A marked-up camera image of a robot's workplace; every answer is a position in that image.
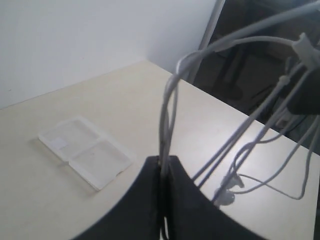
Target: plastic container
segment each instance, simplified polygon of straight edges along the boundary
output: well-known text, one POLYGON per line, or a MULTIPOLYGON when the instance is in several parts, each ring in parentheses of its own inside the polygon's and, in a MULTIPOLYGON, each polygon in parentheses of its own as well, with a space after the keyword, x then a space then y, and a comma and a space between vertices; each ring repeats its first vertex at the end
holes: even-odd
POLYGON ((62 121, 38 137, 96 190, 116 178, 133 160, 123 146, 81 116, 62 121))

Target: desk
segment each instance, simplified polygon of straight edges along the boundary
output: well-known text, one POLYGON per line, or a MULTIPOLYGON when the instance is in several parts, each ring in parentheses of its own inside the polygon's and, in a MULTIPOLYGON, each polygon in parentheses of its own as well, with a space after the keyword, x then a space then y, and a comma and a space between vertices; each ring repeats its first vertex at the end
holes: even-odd
MULTIPOLYGON (((158 122, 169 73, 144 61, 0 110, 0 239, 67 240, 105 215, 124 195, 147 156, 158 153, 158 122), (96 192, 62 164, 37 134, 57 122, 82 115, 136 154, 136 161, 96 192)), ((225 103, 182 82, 172 154, 193 176, 246 118, 225 103)), ((255 122, 240 140, 253 138, 255 122)), ((295 143, 285 137, 259 146, 240 169, 266 179, 295 143)), ((298 195, 307 150, 301 147, 272 185, 298 195)), ((228 158, 202 191, 212 198, 229 166, 228 158)), ((266 187, 236 196, 222 211, 273 240, 313 239, 320 157, 313 155, 306 194, 300 201, 266 187)), ((255 183, 245 182, 249 187, 255 183)))

